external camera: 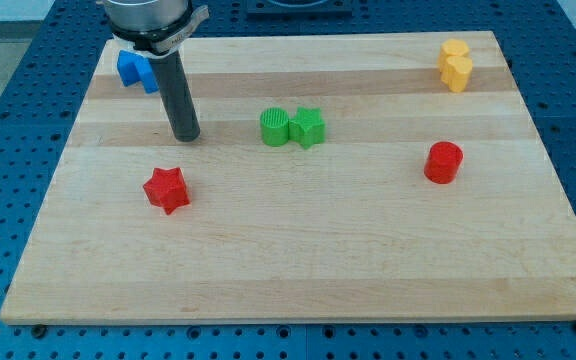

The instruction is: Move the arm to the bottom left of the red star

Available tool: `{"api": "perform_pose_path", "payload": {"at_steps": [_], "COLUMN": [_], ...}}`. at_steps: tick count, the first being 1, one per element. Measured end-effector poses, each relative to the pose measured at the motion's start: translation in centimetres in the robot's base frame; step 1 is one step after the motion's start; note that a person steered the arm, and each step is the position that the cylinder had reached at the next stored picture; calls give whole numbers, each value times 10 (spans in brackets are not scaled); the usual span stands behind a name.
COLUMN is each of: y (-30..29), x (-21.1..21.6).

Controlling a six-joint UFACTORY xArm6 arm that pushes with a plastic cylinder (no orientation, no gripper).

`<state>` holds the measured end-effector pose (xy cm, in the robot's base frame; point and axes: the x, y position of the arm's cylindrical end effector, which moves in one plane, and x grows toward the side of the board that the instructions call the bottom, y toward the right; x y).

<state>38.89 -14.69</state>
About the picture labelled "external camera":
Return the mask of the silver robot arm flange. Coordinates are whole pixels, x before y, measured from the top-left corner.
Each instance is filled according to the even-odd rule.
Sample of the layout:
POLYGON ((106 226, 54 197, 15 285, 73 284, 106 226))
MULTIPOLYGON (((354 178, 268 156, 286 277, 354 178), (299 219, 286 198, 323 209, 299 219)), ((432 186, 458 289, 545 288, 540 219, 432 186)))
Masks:
POLYGON ((178 51, 210 17, 207 5, 191 0, 103 0, 115 39, 143 56, 160 58, 178 51))

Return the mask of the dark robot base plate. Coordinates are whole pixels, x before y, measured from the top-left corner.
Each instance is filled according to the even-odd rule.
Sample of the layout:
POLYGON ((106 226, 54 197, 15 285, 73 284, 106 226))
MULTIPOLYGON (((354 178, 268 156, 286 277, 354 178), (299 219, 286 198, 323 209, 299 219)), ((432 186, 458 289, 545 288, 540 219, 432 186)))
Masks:
POLYGON ((352 14, 352 0, 245 0, 249 18, 352 14))

